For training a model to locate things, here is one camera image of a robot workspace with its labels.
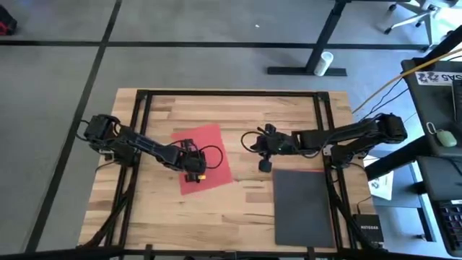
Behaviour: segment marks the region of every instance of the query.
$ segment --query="wooden tabletop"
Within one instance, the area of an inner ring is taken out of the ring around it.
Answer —
[[[117,92],[113,112],[129,125],[136,89]],[[345,92],[330,92],[335,126],[352,122]],[[186,196],[180,195],[178,173],[164,168],[153,157],[141,156],[126,248],[204,251],[306,252],[305,247],[278,246],[274,242],[274,205],[271,174],[258,171],[256,154],[246,152],[240,137],[271,123],[278,131],[317,129],[311,97],[155,96],[147,136],[170,143],[173,132],[206,124],[219,124],[234,182]],[[274,168],[321,170],[322,157],[274,156]],[[88,241],[110,214],[119,165],[109,165],[95,176],[79,243]],[[356,203],[369,195],[367,178],[358,167],[344,171],[352,213]],[[361,212],[374,214],[372,199],[360,204]],[[349,246],[346,225],[339,214],[344,246]],[[118,232],[115,232],[115,243]],[[335,252],[335,248],[315,248]]]

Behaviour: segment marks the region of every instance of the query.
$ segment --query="paper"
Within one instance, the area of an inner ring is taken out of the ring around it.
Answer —
[[[418,71],[415,74],[419,85],[452,86],[454,79],[462,79],[460,72]]]
[[[364,158],[364,166],[379,160],[373,156],[366,156]],[[385,174],[380,178],[373,179],[369,181],[369,190],[373,196],[380,197],[382,199],[391,200],[391,194],[393,191],[393,171]]]
[[[195,129],[174,133],[171,136],[175,141],[181,139],[192,139],[199,149],[207,145],[216,145],[223,152],[222,164],[216,169],[205,171],[205,180],[197,182],[186,182],[186,173],[179,175],[181,195],[190,194],[197,191],[212,189],[232,182],[230,165],[226,156],[225,146],[223,145],[222,135],[218,124],[210,124]],[[204,150],[207,165],[213,167],[219,163],[221,155],[216,148],[210,147]]]

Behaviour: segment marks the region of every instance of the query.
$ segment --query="red object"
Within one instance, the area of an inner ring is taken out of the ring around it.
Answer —
[[[181,195],[190,194],[197,191],[212,189],[223,184],[232,183],[230,164],[226,157],[225,146],[222,141],[222,134],[218,124],[209,124],[196,129],[174,133],[171,136],[175,141],[182,139],[192,139],[199,149],[207,145],[216,145],[223,152],[222,164],[216,169],[205,171],[205,180],[200,183],[185,180],[185,173],[179,175]],[[209,147],[204,149],[207,165],[213,167],[219,163],[221,155],[216,148]]]

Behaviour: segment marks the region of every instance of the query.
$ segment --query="table leg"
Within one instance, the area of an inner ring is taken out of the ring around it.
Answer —
[[[435,234],[433,234],[433,230],[430,227],[430,219],[428,214],[425,212],[424,208],[417,208],[417,212],[419,213],[419,219],[422,223],[422,228],[424,229],[424,237],[427,242],[435,242]]]
[[[406,146],[380,158],[368,165],[365,170],[369,181],[384,176],[390,171],[400,168],[416,160],[417,156],[428,155],[428,143],[425,136],[415,139]]]
[[[313,76],[315,67],[318,64],[321,54],[324,51],[324,48],[329,41],[329,38],[332,36],[332,33],[339,22],[341,13],[343,12],[345,5],[347,4],[346,0],[336,0],[331,13],[329,14],[326,23],[324,24],[323,30],[321,31],[318,41],[316,42],[313,52],[308,59],[305,67],[280,67],[273,66],[267,69],[268,74],[273,75],[306,75]],[[339,68],[330,68],[327,69],[324,76],[346,76],[346,69]]]

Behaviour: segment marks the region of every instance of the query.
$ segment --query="white paper cup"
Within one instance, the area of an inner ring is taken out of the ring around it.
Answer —
[[[324,76],[327,71],[327,68],[331,65],[334,59],[334,55],[328,51],[324,51],[321,54],[321,58],[319,59],[318,65],[315,68],[315,75],[316,76]]]

